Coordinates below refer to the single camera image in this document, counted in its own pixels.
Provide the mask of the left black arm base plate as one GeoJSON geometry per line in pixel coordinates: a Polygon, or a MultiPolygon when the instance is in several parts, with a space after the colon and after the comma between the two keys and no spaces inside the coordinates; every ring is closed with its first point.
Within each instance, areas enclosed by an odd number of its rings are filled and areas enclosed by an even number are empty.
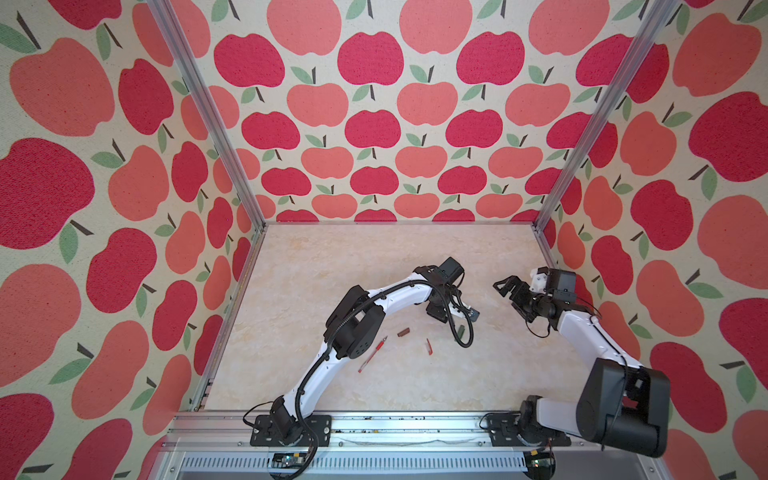
{"type": "Polygon", "coordinates": [[[252,427],[250,445],[253,447],[308,447],[313,435],[320,447],[330,443],[332,417],[330,415],[312,415],[305,419],[309,429],[304,429],[294,421],[284,434],[269,415],[258,415],[252,427]]]}

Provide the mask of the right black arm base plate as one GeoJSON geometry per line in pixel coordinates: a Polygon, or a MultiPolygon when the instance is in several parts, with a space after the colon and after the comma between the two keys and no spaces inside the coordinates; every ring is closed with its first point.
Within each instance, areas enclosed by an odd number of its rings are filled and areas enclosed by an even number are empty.
{"type": "Polygon", "coordinates": [[[490,412],[483,416],[481,428],[494,447],[570,447],[572,441],[564,432],[543,427],[533,420],[522,419],[520,412],[490,412]]]}

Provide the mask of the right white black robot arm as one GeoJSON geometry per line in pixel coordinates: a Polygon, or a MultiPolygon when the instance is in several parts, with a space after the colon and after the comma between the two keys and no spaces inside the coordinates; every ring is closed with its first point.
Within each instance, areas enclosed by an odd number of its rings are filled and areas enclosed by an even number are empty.
{"type": "Polygon", "coordinates": [[[576,292],[573,272],[542,267],[530,281],[511,275],[494,283],[527,322],[543,318],[590,369],[576,402],[529,396],[516,422],[518,438],[539,445],[560,434],[650,458],[667,449],[670,380],[634,358],[601,325],[576,292]]]}

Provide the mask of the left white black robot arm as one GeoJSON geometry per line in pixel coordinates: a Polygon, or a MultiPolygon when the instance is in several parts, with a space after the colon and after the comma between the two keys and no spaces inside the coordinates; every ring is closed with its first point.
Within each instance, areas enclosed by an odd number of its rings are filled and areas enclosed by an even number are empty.
{"type": "Polygon", "coordinates": [[[463,301],[463,267],[454,258],[419,266],[404,280],[379,289],[351,287],[326,321],[323,341],[304,377],[274,400],[270,419],[284,437],[302,428],[338,371],[373,345],[383,321],[406,307],[424,304],[426,313],[447,324],[462,348],[474,342],[479,311],[463,301]]]}

